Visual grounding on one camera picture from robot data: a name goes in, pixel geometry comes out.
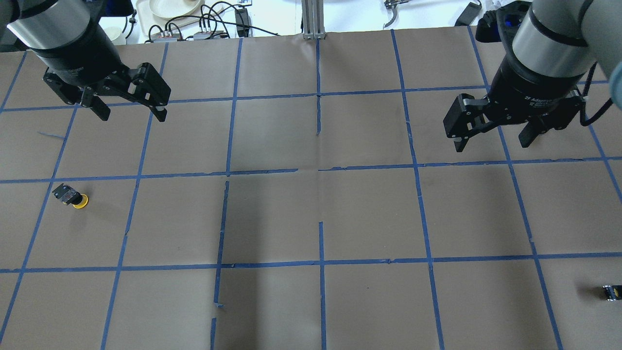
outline white plate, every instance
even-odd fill
[[[201,5],[199,0],[149,0],[149,9],[160,18],[170,19],[194,12]]]

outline grid square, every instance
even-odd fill
[[[316,266],[222,271],[215,349],[320,349]]]
[[[215,279],[215,270],[123,271],[106,349],[209,349]]]
[[[327,265],[327,348],[438,349],[427,267]]]
[[[223,262],[318,259],[317,172],[231,177]]]
[[[26,273],[2,348],[99,349],[114,272]]]
[[[618,181],[618,186],[622,185],[622,160],[621,161],[609,161],[613,175]]]
[[[0,60],[0,106],[4,102],[4,98],[13,82],[19,62],[22,62],[25,54],[25,52],[6,52],[2,54],[2,60]]]
[[[115,48],[119,52],[119,57],[123,64],[130,69],[135,69],[143,62],[149,62],[159,71],[162,66],[164,46],[165,44],[162,43],[151,43],[149,45],[119,45],[115,46]],[[106,103],[128,102],[126,99],[118,96],[102,96],[101,99]]]
[[[447,349],[556,349],[532,260],[435,263]]]
[[[395,38],[406,88],[484,84],[466,27],[401,30]],[[451,74],[439,73],[447,68]]]
[[[325,258],[425,257],[412,169],[320,173]]]
[[[315,97],[238,101],[231,170],[317,169]]]
[[[564,348],[614,349],[622,343],[622,305],[605,301],[601,287],[622,280],[621,263],[622,258],[540,261]]]
[[[162,74],[170,99],[232,97],[237,56],[238,40],[171,42]]]
[[[149,110],[143,106],[110,109],[108,121],[86,108],[78,110],[57,177],[136,175]],[[152,129],[158,124],[154,118]]]
[[[583,159],[600,157],[592,133],[578,121],[578,116],[564,130],[551,129],[540,135],[528,147],[523,148],[518,134],[526,124],[503,127],[503,135],[512,159]]]
[[[65,102],[43,82],[46,69],[45,63],[33,51],[28,51],[5,108],[66,106]],[[14,74],[15,71],[10,73],[10,79],[13,79]]]
[[[225,178],[143,179],[124,265],[216,263]]]
[[[322,97],[320,167],[412,164],[400,93]]]
[[[443,118],[460,93],[468,93],[481,98],[486,95],[486,90],[449,90],[406,94],[417,162],[459,163],[504,161],[506,159],[501,138],[496,130],[477,135],[469,140],[464,151],[456,152],[453,141],[445,134]]]
[[[65,206],[52,194],[28,267],[116,266],[134,194],[134,180],[72,182],[89,198],[84,209]]]
[[[421,168],[419,174],[435,257],[531,254],[506,165]]]
[[[149,131],[142,173],[225,171],[231,102],[175,103],[168,110],[167,121]]]
[[[270,65],[259,66],[258,62],[270,62]],[[315,40],[305,40],[302,34],[244,39],[238,96],[316,91]]]
[[[18,273],[0,273],[0,315],[6,315],[18,275]]]
[[[475,36],[476,27],[471,27]],[[493,83],[494,75],[497,74],[499,66],[505,57],[505,48],[501,42],[479,42],[475,41],[477,51],[480,54],[481,65],[486,74],[488,84]]]
[[[538,253],[622,251],[622,206],[602,162],[514,170]]]
[[[587,114],[593,116],[609,99],[608,84],[594,84],[590,88],[590,100],[587,103]],[[596,122],[593,127],[605,154],[609,157],[622,156],[622,111],[615,105]]]
[[[0,179],[51,177],[71,115],[72,110],[3,112],[0,115]]]
[[[326,39],[320,40],[320,76],[322,92],[399,89],[391,33],[327,35]]]
[[[20,268],[30,244],[47,183],[0,185],[0,268]]]

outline power adapter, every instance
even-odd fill
[[[246,7],[235,9],[235,23],[238,25],[238,37],[248,37],[251,29],[244,26],[250,26],[251,19],[248,17],[248,10]]]
[[[462,11],[460,17],[458,17],[455,26],[470,26],[475,17],[480,14],[480,11],[481,2],[479,4],[469,2],[468,5],[466,5],[466,9]]]

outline gray robot arm cylinder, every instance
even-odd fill
[[[574,48],[573,52],[577,54],[575,58],[583,55],[599,62],[610,81],[611,99],[622,109],[622,2],[534,0],[532,9],[537,19],[552,32],[587,43],[590,56],[581,54],[585,49]],[[527,60],[544,61],[550,65],[556,63],[550,59],[550,55],[554,56],[556,52],[536,55],[533,48],[537,45],[531,44],[525,43],[518,48],[519,51],[523,49],[525,57],[529,57]]]

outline metal stand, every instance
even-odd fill
[[[302,36],[324,39],[324,0],[302,0]]]

